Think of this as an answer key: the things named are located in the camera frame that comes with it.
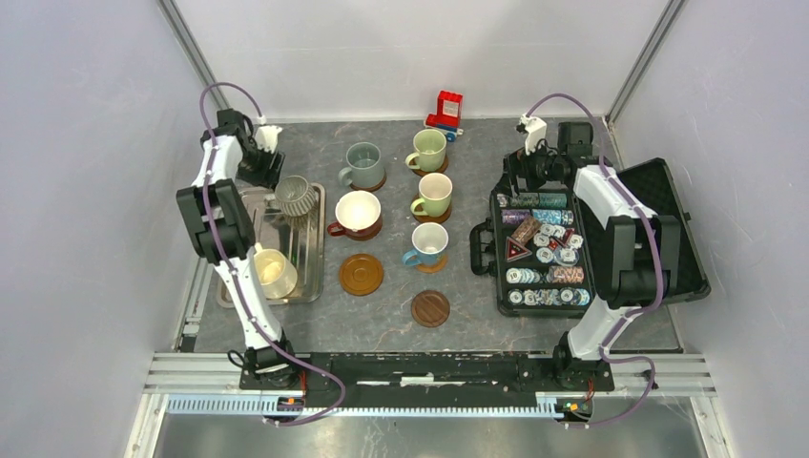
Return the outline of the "grey ribbed mug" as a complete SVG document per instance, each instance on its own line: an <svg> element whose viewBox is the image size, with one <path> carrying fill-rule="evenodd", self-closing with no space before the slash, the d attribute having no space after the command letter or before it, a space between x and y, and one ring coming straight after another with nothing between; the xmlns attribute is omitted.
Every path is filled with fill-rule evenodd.
<svg viewBox="0 0 809 458"><path fill-rule="evenodd" d="M287 217L304 216L314 208L316 201L314 187L302 176L281 179L274 192L275 206Z"/></svg>

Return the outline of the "metal tray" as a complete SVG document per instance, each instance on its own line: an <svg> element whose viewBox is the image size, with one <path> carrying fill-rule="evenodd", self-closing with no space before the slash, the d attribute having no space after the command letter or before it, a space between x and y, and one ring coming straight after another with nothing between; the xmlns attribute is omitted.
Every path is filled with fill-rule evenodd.
<svg viewBox="0 0 809 458"><path fill-rule="evenodd" d="M269 205L271 192L262 187L239 191L242 203L254 223L257 242L283 253L298 272L297 285L286 297L270 299L271 305L310 303L323 290L325 196L323 186L311 185L316 194L314 207L304 216L289 218Z"/></svg>

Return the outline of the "light green mug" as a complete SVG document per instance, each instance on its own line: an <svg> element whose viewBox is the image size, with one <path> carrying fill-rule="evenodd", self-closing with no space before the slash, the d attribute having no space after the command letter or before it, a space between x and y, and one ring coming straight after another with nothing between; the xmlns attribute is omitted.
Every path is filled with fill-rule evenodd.
<svg viewBox="0 0 809 458"><path fill-rule="evenodd" d="M440 173L423 176L418 186L418 196L410 204L410 212L417 217L437 218L442 216L451 203L453 184Z"/></svg>

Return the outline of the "grey-green mug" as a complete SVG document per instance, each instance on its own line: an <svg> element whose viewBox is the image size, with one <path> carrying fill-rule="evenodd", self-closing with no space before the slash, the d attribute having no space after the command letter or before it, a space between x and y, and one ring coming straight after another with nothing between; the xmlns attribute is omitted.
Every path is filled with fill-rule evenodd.
<svg viewBox="0 0 809 458"><path fill-rule="evenodd" d="M346 166L338 173L338 182L357 190L378 189L385 180L381 150L373 143L359 142L345 153Z"/></svg>

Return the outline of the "white bowl mug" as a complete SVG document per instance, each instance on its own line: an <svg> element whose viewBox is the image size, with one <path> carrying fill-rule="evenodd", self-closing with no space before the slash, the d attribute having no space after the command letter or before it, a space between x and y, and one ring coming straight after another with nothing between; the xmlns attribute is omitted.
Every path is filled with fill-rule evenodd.
<svg viewBox="0 0 809 458"><path fill-rule="evenodd" d="M336 221L326 227L331 237L345 237L344 229L360 231L383 220L382 206L370 192L352 191L342 196L335 207Z"/></svg>

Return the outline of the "blue white mug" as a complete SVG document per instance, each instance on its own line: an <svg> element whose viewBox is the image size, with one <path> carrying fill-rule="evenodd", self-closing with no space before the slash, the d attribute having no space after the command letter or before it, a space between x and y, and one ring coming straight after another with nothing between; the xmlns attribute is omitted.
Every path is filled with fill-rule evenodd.
<svg viewBox="0 0 809 458"><path fill-rule="evenodd" d="M419 224L411 234L412 248L402 256L409 267L432 267L444 259L448 246L448 232L435 222Z"/></svg>

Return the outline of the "light wooden coaster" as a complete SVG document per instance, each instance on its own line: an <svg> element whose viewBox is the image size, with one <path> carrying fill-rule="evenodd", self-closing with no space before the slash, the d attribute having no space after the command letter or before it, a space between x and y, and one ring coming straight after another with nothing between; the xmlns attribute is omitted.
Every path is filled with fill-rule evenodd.
<svg viewBox="0 0 809 458"><path fill-rule="evenodd" d="M438 258L438 261L435 262L434 264L420 263L416 265L416 269L423 273L433 274L444 269L447 265L447 262L448 262L448 255L443 254L441 257Z"/></svg>

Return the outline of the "dark wooden coaster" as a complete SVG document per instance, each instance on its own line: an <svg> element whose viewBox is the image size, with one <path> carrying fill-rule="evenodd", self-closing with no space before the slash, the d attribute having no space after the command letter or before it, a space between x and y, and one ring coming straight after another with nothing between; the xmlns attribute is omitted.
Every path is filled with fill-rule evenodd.
<svg viewBox="0 0 809 458"><path fill-rule="evenodd" d="M449 300L439 291L422 291L411 302L411 316L421 326L438 327L446 322L449 315Z"/></svg>

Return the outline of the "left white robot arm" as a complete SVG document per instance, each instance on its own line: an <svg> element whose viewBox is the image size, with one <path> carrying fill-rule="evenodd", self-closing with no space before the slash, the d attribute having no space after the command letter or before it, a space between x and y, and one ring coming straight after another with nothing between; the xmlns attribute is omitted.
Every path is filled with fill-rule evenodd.
<svg viewBox="0 0 809 458"><path fill-rule="evenodd" d="M236 184L275 189L284 156L259 145L260 129L246 114L220 110L217 123L203 134L200 170L190 186L177 191L176 202L195 252L214 266L233 300L246 348L228 357L240 368L242 383L288 388L298 380L300 364L268 309L256 267L254 222Z"/></svg>

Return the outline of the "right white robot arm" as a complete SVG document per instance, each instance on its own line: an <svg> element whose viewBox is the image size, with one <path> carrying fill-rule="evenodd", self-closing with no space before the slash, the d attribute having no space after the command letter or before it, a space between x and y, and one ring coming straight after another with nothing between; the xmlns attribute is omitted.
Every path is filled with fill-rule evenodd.
<svg viewBox="0 0 809 458"><path fill-rule="evenodd" d="M592 262L593 301L563 335L550 365L553 381L575 389L603 364L612 343L639 316L655 311L677 284L681 224L659 215L621 181L602 156L581 157L544 143L546 122L524 114L517 131L525 145L513 154L519 171L540 184L566 185L595 216L603 235Z"/></svg>

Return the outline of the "black poker chip case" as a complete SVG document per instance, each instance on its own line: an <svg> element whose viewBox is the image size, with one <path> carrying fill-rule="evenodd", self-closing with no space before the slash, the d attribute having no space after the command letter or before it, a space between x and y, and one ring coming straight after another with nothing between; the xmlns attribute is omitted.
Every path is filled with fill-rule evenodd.
<svg viewBox="0 0 809 458"><path fill-rule="evenodd" d="M583 317L611 306L693 302L711 291L669 167L510 154L470 232L470 264L506 316Z"/></svg>

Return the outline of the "red toy truck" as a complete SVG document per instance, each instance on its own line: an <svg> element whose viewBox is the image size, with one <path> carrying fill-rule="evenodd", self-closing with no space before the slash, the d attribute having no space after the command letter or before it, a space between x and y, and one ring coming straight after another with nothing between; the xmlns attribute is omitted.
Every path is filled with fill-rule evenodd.
<svg viewBox="0 0 809 458"><path fill-rule="evenodd" d="M454 142L463 134L460 127L463 99L459 93L440 91L436 110L426 117L424 126L442 132L448 142Z"/></svg>

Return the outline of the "cream ribbed mug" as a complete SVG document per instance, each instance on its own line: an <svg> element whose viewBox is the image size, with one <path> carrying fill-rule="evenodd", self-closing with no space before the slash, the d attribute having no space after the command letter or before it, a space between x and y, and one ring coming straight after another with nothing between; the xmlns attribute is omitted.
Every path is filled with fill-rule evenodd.
<svg viewBox="0 0 809 458"><path fill-rule="evenodd" d="M259 283L268 300L286 298L296 288L298 270L281 251L260 249L254 256Z"/></svg>

